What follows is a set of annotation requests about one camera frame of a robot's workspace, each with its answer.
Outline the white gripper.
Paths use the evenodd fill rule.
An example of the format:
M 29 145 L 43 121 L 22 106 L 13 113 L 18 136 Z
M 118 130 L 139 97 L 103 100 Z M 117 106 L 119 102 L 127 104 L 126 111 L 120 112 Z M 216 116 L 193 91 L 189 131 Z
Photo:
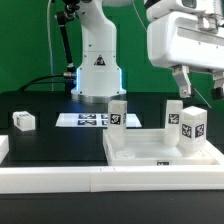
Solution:
M 222 0 L 145 0 L 145 9 L 149 60 L 157 67 L 174 66 L 180 97 L 193 96 L 188 74 L 189 67 L 196 67 L 219 71 L 213 74 L 211 95 L 213 100 L 223 99 Z

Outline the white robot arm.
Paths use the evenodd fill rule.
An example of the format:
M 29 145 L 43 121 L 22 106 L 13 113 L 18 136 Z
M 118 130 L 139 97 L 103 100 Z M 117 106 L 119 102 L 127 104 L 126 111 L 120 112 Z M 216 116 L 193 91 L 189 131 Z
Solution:
M 76 98 L 109 99 L 124 95 L 116 63 L 116 27 L 104 7 L 129 5 L 132 0 L 63 0 L 65 18 L 82 26 L 83 59 L 77 69 Z M 188 74 L 210 74 L 211 95 L 224 98 L 224 13 L 222 0 L 144 0 L 149 26 L 147 52 L 155 67 L 168 68 L 182 98 L 194 94 Z

